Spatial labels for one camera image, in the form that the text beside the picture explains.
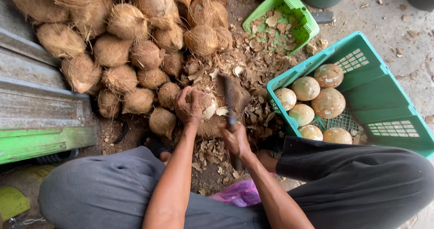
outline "coconut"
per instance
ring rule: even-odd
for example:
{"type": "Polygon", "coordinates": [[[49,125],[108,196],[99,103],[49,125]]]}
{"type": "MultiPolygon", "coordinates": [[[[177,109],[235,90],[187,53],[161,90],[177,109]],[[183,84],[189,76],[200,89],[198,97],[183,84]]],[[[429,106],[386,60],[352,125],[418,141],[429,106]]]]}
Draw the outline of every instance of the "coconut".
{"type": "Polygon", "coordinates": [[[74,57],[84,53],[83,39],[65,23],[45,23],[36,33],[48,53],[56,57],[74,57]]]}
{"type": "Polygon", "coordinates": [[[154,93],[146,88],[135,88],[124,94],[122,114],[146,114],[151,110],[154,93]]]}
{"type": "Polygon", "coordinates": [[[161,69],[169,75],[179,77],[181,74],[182,63],[184,62],[184,55],[181,51],[171,52],[164,56],[163,64],[161,69]]]}
{"type": "Polygon", "coordinates": [[[73,92],[86,93],[101,77],[101,67],[86,53],[62,61],[62,72],[73,92]]]}
{"type": "Polygon", "coordinates": [[[336,88],[344,79],[344,72],[335,64],[325,64],[315,70],[313,77],[321,88],[336,88]]]}
{"type": "Polygon", "coordinates": [[[283,106],[285,111],[288,111],[296,105],[297,96],[289,88],[279,88],[276,91],[274,91],[274,94],[279,99],[280,104],[283,106]]]}
{"type": "Polygon", "coordinates": [[[324,131],[323,141],[329,143],[352,144],[351,134],[339,127],[332,127],[324,131]]]}
{"type": "Polygon", "coordinates": [[[218,38],[216,31],[207,25],[196,26],[184,33],[185,45],[199,56],[207,56],[216,50],[218,38]]]}
{"type": "Polygon", "coordinates": [[[163,62],[164,49],[159,49],[152,41],[136,41],[131,49],[131,62],[145,71],[158,69],[163,62]]]}
{"type": "Polygon", "coordinates": [[[38,22],[67,21],[69,11],[54,0],[13,0],[25,16],[31,16],[38,22]]]}
{"type": "Polygon", "coordinates": [[[160,105],[173,110],[175,108],[175,96],[180,90],[181,88],[173,82],[165,83],[158,91],[160,105]]]}
{"type": "Polygon", "coordinates": [[[107,15],[113,0],[91,0],[83,8],[72,9],[71,19],[85,40],[93,39],[106,32],[107,15]]]}
{"type": "Polygon", "coordinates": [[[176,125],[176,116],[162,108],[157,107],[149,117],[149,128],[152,132],[160,136],[172,139],[172,131],[176,125]]]}
{"type": "Polygon", "coordinates": [[[169,77],[159,68],[145,71],[140,69],[137,72],[138,83],[149,89],[157,89],[161,84],[169,81],[169,77]]]}
{"type": "Polygon", "coordinates": [[[96,40],[93,54],[98,64],[106,67],[125,65],[132,40],[122,40],[112,35],[103,35],[96,40]]]}
{"type": "Polygon", "coordinates": [[[299,132],[303,138],[316,141],[323,141],[323,133],[314,125],[306,125],[299,128],[299,132]]]}
{"type": "Polygon", "coordinates": [[[129,92],[137,86],[137,76],[134,69],[127,65],[107,68],[102,73],[102,82],[113,93],[129,92]]]}
{"type": "Polygon", "coordinates": [[[294,118],[300,127],[311,123],[315,117],[315,113],[308,105],[296,104],[288,111],[288,116],[294,118]]]}
{"type": "Polygon", "coordinates": [[[345,98],[334,88],[325,88],[311,102],[315,114],[324,119],[339,116],[345,109],[345,98]]]}
{"type": "Polygon", "coordinates": [[[114,118],[121,109],[121,102],[114,93],[105,89],[98,95],[98,107],[103,117],[114,118]]]}
{"type": "Polygon", "coordinates": [[[156,28],[153,37],[160,48],[173,52],[182,48],[183,33],[182,28],[174,24],[167,31],[156,28]]]}
{"type": "Polygon", "coordinates": [[[142,12],[130,4],[111,9],[107,31],[125,40],[148,39],[148,22],[142,12]]]}

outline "hand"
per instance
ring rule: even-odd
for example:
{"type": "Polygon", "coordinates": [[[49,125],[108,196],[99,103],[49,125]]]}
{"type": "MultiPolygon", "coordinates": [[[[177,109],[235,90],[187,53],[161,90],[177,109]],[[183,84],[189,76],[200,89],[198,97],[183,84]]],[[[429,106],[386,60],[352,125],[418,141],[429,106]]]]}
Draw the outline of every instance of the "hand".
{"type": "Polygon", "coordinates": [[[185,87],[183,90],[179,91],[175,96],[175,112],[178,118],[186,125],[197,125],[199,126],[200,120],[202,119],[202,110],[199,104],[200,94],[196,88],[191,91],[191,103],[185,101],[187,92],[190,86],[185,87]]]}

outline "husked coconut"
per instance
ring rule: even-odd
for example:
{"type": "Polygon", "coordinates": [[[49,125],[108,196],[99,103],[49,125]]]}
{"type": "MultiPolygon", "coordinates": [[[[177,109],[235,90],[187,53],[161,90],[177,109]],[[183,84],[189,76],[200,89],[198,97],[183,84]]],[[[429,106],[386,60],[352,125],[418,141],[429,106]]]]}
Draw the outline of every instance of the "husked coconut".
{"type": "Polygon", "coordinates": [[[54,0],[13,0],[25,16],[38,22],[63,22],[69,17],[68,9],[56,4],[54,0]]]}
{"type": "Polygon", "coordinates": [[[291,90],[294,91],[298,100],[308,101],[315,99],[321,88],[314,78],[300,77],[293,82],[291,90]]]}
{"type": "Polygon", "coordinates": [[[124,94],[122,114],[146,114],[152,108],[154,93],[146,88],[135,88],[124,94]]]}
{"type": "Polygon", "coordinates": [[[342,83],[344,72],[335,64],[325,64],[315,70],[313,78],[321,88],[336,88],[342,83]]]}
{"type": "Polygon", "coordinates": [[[332,127],[324,131],[323,141],[329,143],[352,144],[349,132],[339,127],[332,127]]]}
{"type": "Polygon", "coordinates": [[[86,93],[101,78],[101,67],[86,53],[62,61],[62,72],[73,92],[86,93]]]}
{"type": "Polygon", "coordinates": [[[325,88],[311,102],[315,114],[324,119],[339,116],[345,109],[345,98],[334,88],[325,88]]]}
{"type": "Polygon", "coordinates": [[[129,92],[137,86],[137,76],[134,69],[127,65],[107,68],[102,73],[102,82],[113,93],[129,92]]]}

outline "coconut husk fiber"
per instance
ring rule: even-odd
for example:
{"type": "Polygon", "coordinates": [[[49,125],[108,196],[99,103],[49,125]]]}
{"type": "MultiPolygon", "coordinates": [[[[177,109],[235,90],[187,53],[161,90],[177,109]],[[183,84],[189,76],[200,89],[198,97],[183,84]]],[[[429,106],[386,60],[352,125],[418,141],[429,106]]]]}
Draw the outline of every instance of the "coconut husk fiber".
{"type": "Polygon", "coordinates": [[[107,31],[125,40],[148,39],[148,21],[143,13],[130,4],[118,4],[111,9],[107,31]]]}
{"type": "Polygon", "coordinates": [[[196,26],[184,33],[185,45],[199,56],[207,56],[216,50],[218,38],[215,30],[208,25],[196,26]]]}
{"type": "Polygon", "coordinates": [[[149,117],[149,128],[152,132],[160,136],[172,139],[172,131],[176,125],[176,116],[162,108],[157,107],[149,117]]]}
{"type": "Polygon", "coordinates": [[[71,10],[71,19],[85,40],[106,32],[107,15],[113,5],[113,0],[91,0],[85,7],[71,10]]]}
{"type": "Polygon", "coordinates": [[[146,114],[152,108],[154,93],[146,88],[135,88],[124,94],[122,114],[146,114]]]}
{"type": "Polygon", "coordinates": [[[145,71],[158,69],[166,51],[158,48],[152,41],[136,41],[131,49],[131,62],[145,71]]]}
{"type": "Polygon", "coordinates": [[[163,83],[169,81],[169,77],[159,68],[145,71],[140,69],[137,72],[138,83],[149,89],[157,89],[163,83]]]}
{"type": "Polygon", "coordinates": [[[102,73],[102,82],[113,93],[129,92],[137,86],[137,76],[134,69],[127,65],[107,68],[102,73]]]}
{"type": "Polygon", "coordinates": [[[133,40],[122,40],[112,35],[99,37],[93,46],[95,61],[106,67],[125,65],[133,40]]]}
{"type": "Polygon", "coordinates": [[[63,59],[61,70],[73,92],[77,93],[86,93],[101,78],[101,67],[87,53],[63,59]]]}
{"type": "Polygon", "coordinates": [[[63,22],[69,18],[69,11],[54,0],[13,0],[25,16],[38,22],[63,22]]]}
{"type": "Polygon", "coordinates": [[[65,23],[45,23],[36,36],[48,53],[56,57],[74,57],[85,50],[83,39],[65,23]]]}

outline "person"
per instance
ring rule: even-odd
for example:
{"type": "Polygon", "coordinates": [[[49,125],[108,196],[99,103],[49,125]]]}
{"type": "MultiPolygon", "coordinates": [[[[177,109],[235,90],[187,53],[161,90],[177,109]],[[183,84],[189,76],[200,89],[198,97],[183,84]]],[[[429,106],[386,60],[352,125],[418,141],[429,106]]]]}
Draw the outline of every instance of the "person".
{"type": "Polygon", "coordinates": [[[184,123],[175,150],[152,134],[144,146],[84,157],[54,169],[42,182],[41,214],[56,228],[292,228],[395,229],[434,198],[434,167],[412,151],[325,143],[297,137],[270,139],[283,147],[254,154],[246,129],[219,124],[225,147],[245,165],[262,203],[240,208],[190,193],[194,139],[201,120],[176,95],[184,123]],[[269,172],[306,184],[285,192],[269,172]]]}

